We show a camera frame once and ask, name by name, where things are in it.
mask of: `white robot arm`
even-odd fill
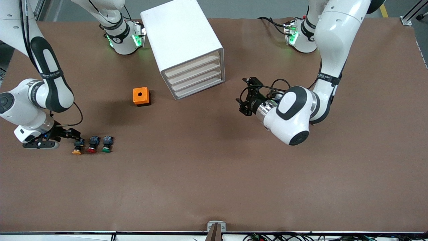
[[[1,0],[0,40],[28,56],[43,78],[23,80],[11,91],[0,93],[0,116],[18,125],[16,137],[28,143],[58,125],[42,108],[63,112],[74,103],[50,44],[34,19],[31,6],[23,0]],[[49,142],[40,148],[55,148]]]
[[[119,10],[125,0],[71,0],[94,16],[107,33],[110,46],[118,54],[132,54],[144,44],[145,29],[141,24],[127,21]]]
[[[274,101],[261,95],[259,86],[263,84],[250,77],[244,79],[249,85],[246,101],[237,99],[240,111],[256,114],[268,130],[288,145],[305,141],[309,123],[321,122],[330,111],[352,42],[371,3],[380,7],[383,1],[309,0],[306,19],[294,22],[296,32],[287,41],[300,52],[312,52],[318,47],[322,65],[314,89],[293,86],[277,94],[280,99]]]

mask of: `floor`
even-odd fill
[[[95,21],[88,12],[70,0],[44,0],[39,16],[40,21]],[[126,6],[132,18],[140,18],[140,12],[166,3],[170,0],[127,0]],[[283,18],[287,16],[302,16],[306,13],[307,2],[296,0],[271,0],[269,4],[260,0],[198,0],[207,18],[258,18],[267,16]],[[386,0],[385,6],[390,17],[404,15],[417,0]],[[382,17],[380,10],[368,17]],[[414,19],[416,37],[422,53],[428,56],[428,17],[421,22]],[[2,69],[7,70],[13,49],[6,44],[0,44],[0,75]]]
[[[390,18],[399,18],[410,11],[410,9],[418,2],[419,0],[387,0],[385,8]],[[419,14],[424,14],[426,12],[428,12],[428,4],[421,9]],[[428,16],[423,18],[421,21],[416,20],[416,17],[414,17],[412,19],[412,27],[415,29],[419,48],[421,49],[422,55],[425,57],[426,61],[428,58]]]

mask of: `green led light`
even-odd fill
[[[113,44],[112,44],[112,42],[111,42],[111,40],[110,40],[110,37],[107,35],[107,39],[108,39],[108,41],[110,42],[110,46],[113,48]]]
[[[297,31],[292,36],[290,36],[290,44],[294,44],[298,36],[299,33]]]
[[[135,45],[136,45],[137,47],[140,47],[140,46],[141,46],[141,40],[140,40],[140,37],[139,37],[139,36],[132,35],[132,38],[134,39]]]

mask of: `metal bracket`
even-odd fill
[[[411,21],[411,20],[409,20],[409,21],[405,21],[405,20],[403,19],[403,16],[400,16],[400,21],[401,21],[401,23],[402,23],[404,26],[412,26],[412,21]]]
[[[218,223],[221,232],[226,232],[226,222],[223,222],[223,221],[209,221],[207,223],[207,232],[210,231],[211,226],[215,223]]]
[[[226,231],[226,223],[223,221],[210,221],[207,224],[208,234],[205,241],[223,241],[222,233]]]

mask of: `orange box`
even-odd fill
[[[150,91],[147,87],[135,88],[132,96],[136,106],[147,106],[152,104],[150,102]]]

